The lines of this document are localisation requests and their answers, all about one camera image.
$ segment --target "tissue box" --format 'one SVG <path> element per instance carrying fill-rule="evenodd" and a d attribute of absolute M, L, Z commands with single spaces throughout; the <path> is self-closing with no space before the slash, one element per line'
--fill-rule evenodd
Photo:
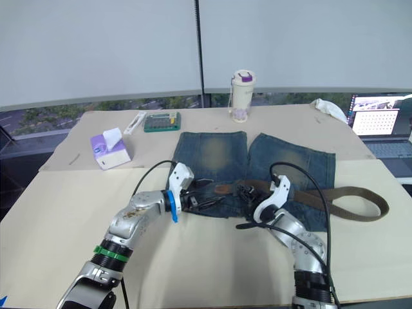
<path fill-rule="evenodd" d="M 123 140 L 117 142 L 112 150 L 108 149 L 103 134 L 93 136 L 90 142 L 95 160 L 102 169 L 111 169 L 131 160 Z"/>

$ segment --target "denim shorts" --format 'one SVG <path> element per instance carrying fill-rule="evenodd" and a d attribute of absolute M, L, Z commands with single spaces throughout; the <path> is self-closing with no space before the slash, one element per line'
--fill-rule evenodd
<path fill-rule="evenodd" d="M 307 170 L 322 189 L 333 188 L 335 179 L 335 155 L 294 145 L 261 133 L 247 153 L 245 132 L 235 133 L 188 133 L 180 135 L 173 160 L 188 165 L 196 179 L 209 178 L 214 183 L 199 190 L 199 198 L 215 196 L 216 185 L 238 180 L 256 179 L 270 181 L 269 167 L 284 161 Z M 314 189 L 313 184 L 299 171 L 287 166 L 276 166 L 274 172 L 288 176 L 292 188 L 283 206 L 311 231 L 325 231 L 324 212 L 293 201 L 295 190 Z M 246 205 L 236 195 L 227 195 L 215 206 L 201 212 L 204 216 L 218 218 L 247 217 Z"/>

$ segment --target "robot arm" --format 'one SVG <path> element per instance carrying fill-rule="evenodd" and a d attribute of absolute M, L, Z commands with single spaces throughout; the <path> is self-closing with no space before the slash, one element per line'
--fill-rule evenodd
<path fill-rule="evenodd" d="M 273 227 L 283 229 L 307 243 L 321 257 L 326 259 L 326 245 L 316 234 L 308 232 L 303 224 L 281 207 L 287 200 L 290 182 L 284 175 L 280 182 L 271 183 L 272 195 L 262 201 L 254 211 L 257 223 L 265 222 Z M 296 295 L 292 299 L 292 309 L 336 309 L 330 295 L 330 283 L 322 264 L 302 244 L 290 236 L 269 229 L 277 240 L 288 247 L 294 256 L 294 276 Z"/>
<path fill-rule="evenodd" d="M 110 309 L 116 295 L 112 289 L 123 277 L 123 268 L 150 224 L 166 211 L 177 216 L 180 194 L 193 181 L 192 171 L 178 163 L 169 177 L 169 191 L 139 192 L 112 220 L 95 255 L 87 261 L 63 295 L 58 309 Z"/>

